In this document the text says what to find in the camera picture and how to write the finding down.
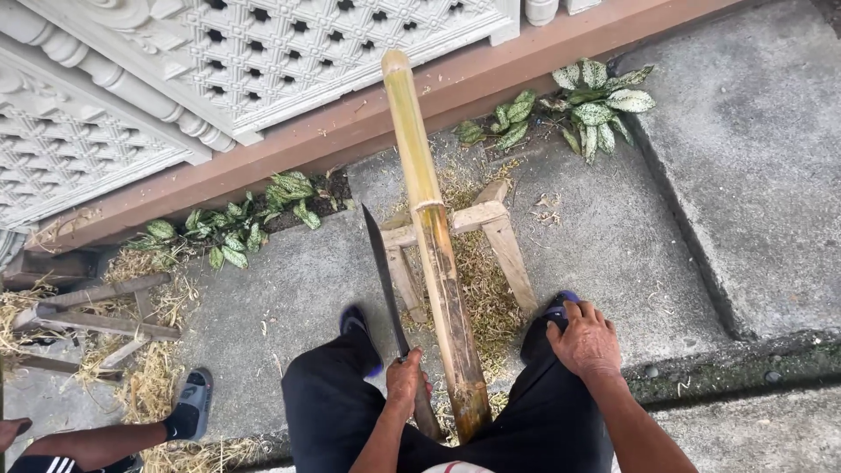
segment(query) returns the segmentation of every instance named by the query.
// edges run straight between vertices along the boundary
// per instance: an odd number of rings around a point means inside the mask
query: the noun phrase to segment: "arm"
[[[562,334],[549,322],[546,336],[561,363],[581,378],[598,405],[622,473],[697,473],[628,390],[613,323],[589,302],[567,300],[563,306],[569,327]]]
[[[350,473],[395,473],[397,471],[397,453],[403,427],[415,412],[415,391],[418,379],[418,367],[421,364],[423,350],[416,347],[409,351],[406,361],[395,360],[385,372],[385,385],[388,397],[383,412],[374,425],[371,436],[353,462]],[[426,394],[432,391],[432,385],[426,383]]]

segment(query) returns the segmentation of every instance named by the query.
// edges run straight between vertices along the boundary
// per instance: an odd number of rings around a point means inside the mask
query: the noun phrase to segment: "wooden stand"
[[[537,309],[532,283],[526,274],[520,247],[511,228],[508,210],[502,200],[508,192],[505,181],[488,184],[473,202],[464,210],[454,212],[450,220],[453,235],[481,229],[488,237],[502,273],[514,292],[514,298],[523,311],[530,313]],[[386,253],[389,257],[391,279],[415,322],[426,322],[423,307],[423,289],[418,285],[415,274],[409,267],[404,249],[417,246],[415,228],[405,212],[400,212],[380,226]]]
[[[134,337],[124,346],[111,353],[100,364],[102,369],[113,369],[117,363],[142,347],[146,342],[175,342],[181,338],[181,332],[176,328],[158,326],[157,317],[152,314],[153,307],[149,299],[149,288],[169,281],[170,276],[167,273],[151,274],[122,283],[106,284],[89,290],[79,290],[47,297],[39,300],[29,309],[20,312],[14,318],[12,328],[15,332],[28,332],[38,328],[64,332],[67,328],[75,328]],[[137,308],[142,319],[141,323],[115,317],[67,311],[68,308],[73,306],[130,293],[135,295]],[[26,368],[49,369],[68,374],[74,374],[78,371],[78,366],[74,364],[36,355],[23,359],[20,365]],[[113,379],[114,374],[105,373],[102,377]]]

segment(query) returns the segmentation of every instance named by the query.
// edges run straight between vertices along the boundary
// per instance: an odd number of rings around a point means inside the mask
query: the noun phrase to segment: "blue shoe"
[[[371,333],[368,331],[368,324],[365,322],[365,314],[357,306],[348,306],[339,317],[339,334],[347,335],[351,332],[362,331],[368,339],[370,350],[370,364],[362,368],[366,378],[373,378],[383,372],[383,359],[379,357],[377,349],[373,345]]]
[[[561,332],[567,329],[569,321],[567,320],[567,310],[563,308],[563,302],[571,300],[573,302],[580,302],[581,299],[571,290],[562,290],[555,296],[549,307],[543,311],[543,315],[532,321],[532,324],[526,331],[526,336],[523,338],[523,344],[520,346],[520,361],[523,364],[529,364],[536,356],[536,353],[542,341],[546,340],[546,322],[552,321],[558,325]]]

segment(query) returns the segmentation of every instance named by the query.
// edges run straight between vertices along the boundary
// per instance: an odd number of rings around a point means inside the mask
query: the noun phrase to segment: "brown curb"
[[[488,113],[525,86],[551,90],[545,75],[581,56],[598,56],[739,2],[608,0],[573,17],[559,13],[540,28],[524,23],[519,38],[496,47],[483,41],[415,68],[426,128]],[[46,220],[41,228],[49,230],[41,236],[49,235],[49,242],[30,239],[26,248],[66,252],[193,205],[224,202],[273,173],[324,171],[393,144],[388,100],[375,84],[267,130],[255,145],[217,152],[198,166],[177,165]]]

